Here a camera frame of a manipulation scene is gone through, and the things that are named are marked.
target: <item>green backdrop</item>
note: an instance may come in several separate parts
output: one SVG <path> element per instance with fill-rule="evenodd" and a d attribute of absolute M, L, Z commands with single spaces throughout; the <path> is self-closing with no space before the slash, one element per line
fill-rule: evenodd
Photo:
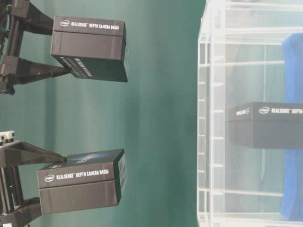
<path fill-rule="evenodd" d="M 125 148 L 128 181 L 117 207 L 44 215 L 31 226 L 196 227 L 197 37 L 204 0 L 32 0 L 48 16 L 126 21 L 128 83 L 72 75 L 1 96 L 0 129 L 62 155 Z M 21 57 L 57 64 L 51 38 L 24 35 Z M 20 168 L 24 196 L 36 170 Z"/>

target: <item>clear acrylic box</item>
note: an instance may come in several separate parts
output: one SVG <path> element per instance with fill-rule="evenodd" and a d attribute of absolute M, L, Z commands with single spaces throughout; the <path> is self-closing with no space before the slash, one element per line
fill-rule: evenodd
<path fill-rule="evenodd" d="M 230 142 L 229 111 L 285 102 L 282 42 L 303 33 L 302 0 L 208 0 L 198 39 L 197 220 L 298 227 L 281 214 L 285 149 Z"/>

